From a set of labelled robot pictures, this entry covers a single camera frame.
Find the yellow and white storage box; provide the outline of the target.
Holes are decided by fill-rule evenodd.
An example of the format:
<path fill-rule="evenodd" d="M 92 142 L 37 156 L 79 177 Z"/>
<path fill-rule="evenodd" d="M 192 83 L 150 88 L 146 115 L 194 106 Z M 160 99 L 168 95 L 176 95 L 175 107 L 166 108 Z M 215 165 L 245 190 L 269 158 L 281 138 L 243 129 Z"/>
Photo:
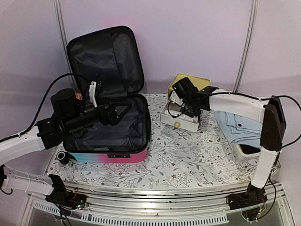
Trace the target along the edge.
<path fill-rule="evenodd" d="M 174 91 L 172 86 L 180 79 L 183 79 L 185 77 L 188 77 L 192 84 L 198 88 L 198 90 L 210 85 L 209 79 L 178 73 L 172 81 L 172 83 L 170 84 L 170 86 L 168 87 L 167 103 L 165 104 L 164 108 L 160 111 L 160 122 L 170 126 L 174 126 L 175 128 L 185 129 L 191 132 L 197 132 L 203 111 L 199 117 L 189 117 L 185 114 L 182 114 L 178 118 L 172 117 L 172 115 L 180 115 L 181 108 L 184 107 L 184 104 L 183 106 L 178 106 L 170 101 L 170 94 L 172 91 Z"/>

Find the pale blue garment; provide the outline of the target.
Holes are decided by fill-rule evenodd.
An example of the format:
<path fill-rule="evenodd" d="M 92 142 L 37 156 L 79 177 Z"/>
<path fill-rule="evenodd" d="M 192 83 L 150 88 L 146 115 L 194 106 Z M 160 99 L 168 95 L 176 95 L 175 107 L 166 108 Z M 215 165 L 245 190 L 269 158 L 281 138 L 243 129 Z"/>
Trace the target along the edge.
<path fill-rule="evenodd" d="M 215 119 L 230 144 L 260 148 L 262 124 L 237 114 L 216 111 Z"/>

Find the pink and teal kids suitcase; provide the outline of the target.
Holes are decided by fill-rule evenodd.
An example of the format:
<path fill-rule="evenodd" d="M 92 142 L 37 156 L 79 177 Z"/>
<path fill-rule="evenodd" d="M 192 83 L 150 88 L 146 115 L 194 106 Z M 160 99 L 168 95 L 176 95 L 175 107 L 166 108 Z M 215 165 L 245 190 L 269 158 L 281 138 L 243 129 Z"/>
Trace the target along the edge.
<path fill-rule="evenodd" d="M 139 163 L 148 153 L 151 117 L 147 99 L 141 95 L 144 74 L 133 31 L 127 26 L 106 28 L 74 38 L 67 45 L 77 86 L 88 97 L 91 81 L 104 75 L 97 103 L 129 103 L 129 112 L 117 125 L 95 123 L 69 135 L 64 149 L 78 162 Z"/>

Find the white plastic mesh basket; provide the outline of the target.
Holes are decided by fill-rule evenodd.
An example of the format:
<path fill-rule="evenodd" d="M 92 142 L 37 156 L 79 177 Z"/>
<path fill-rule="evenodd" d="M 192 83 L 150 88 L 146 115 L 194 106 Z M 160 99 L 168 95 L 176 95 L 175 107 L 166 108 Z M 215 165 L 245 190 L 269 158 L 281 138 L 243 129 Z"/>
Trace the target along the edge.
<path fill-rule="evenodd" d="M 260 155 L 260 149 L 249 145 L 231 144 L 231 149 L 239 161 L 257 158 Z"/>

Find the black garment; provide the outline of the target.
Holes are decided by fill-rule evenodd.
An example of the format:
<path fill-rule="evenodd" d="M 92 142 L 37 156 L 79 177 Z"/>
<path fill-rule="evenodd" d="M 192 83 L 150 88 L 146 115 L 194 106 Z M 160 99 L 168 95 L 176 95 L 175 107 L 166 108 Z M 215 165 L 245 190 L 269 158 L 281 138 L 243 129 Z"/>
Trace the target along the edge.
<path fill-rule="evenodd" d="M 239 146 L 240 146 L 242 153 L 245 155 L 257 154 L 260 152 L 260 148 L 255 148 L 255 147 L 249 146 L 249 145 L 239 145 Z"/>

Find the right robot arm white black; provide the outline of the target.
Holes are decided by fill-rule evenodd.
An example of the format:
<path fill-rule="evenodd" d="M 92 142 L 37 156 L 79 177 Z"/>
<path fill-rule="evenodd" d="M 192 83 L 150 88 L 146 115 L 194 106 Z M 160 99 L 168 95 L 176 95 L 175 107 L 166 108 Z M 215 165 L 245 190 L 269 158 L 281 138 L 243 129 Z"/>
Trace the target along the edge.
<path fill-rule="evenodd" d="M 231 113 L 239 118 L 247 118 L 251 123 L 261 124 L 259 159 L 255 173 L 245 193 L 230 194 L 231 208 L 256 205 L 267 201 L 264 187 L 270 178 L 282 149 L 286 121 L 280 98 L 252 97 L 246 94 L 224 91 L 218 87 L 206 86 L 199 90 L 188 77 L 177 81 L 172 88 L 184 103 L 182 114 L 193 116 L 202 110 Z"/>

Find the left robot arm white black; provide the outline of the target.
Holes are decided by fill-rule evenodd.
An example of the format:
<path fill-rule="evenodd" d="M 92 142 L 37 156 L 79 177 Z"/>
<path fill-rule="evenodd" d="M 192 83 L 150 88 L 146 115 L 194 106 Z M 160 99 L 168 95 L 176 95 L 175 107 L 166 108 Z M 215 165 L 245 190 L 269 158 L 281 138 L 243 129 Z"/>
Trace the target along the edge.
<path fill-rule="evenodd" d="M 28 153 L 51 149 L 67 140 L 76 131 L 93 126 L 117 125 L 131 109 L 131 104 L 108 102 L 98 105 L 76 98 L 73 89 L 62 89 L 51 97 L 54 114 L 40 120 L 23 135 L 0 144 L 0 189 L 18 189 L 45 195 L 46 200 L 61 205 L 72 201 L 61 178 L 15 171 L 5 164 Z"/>

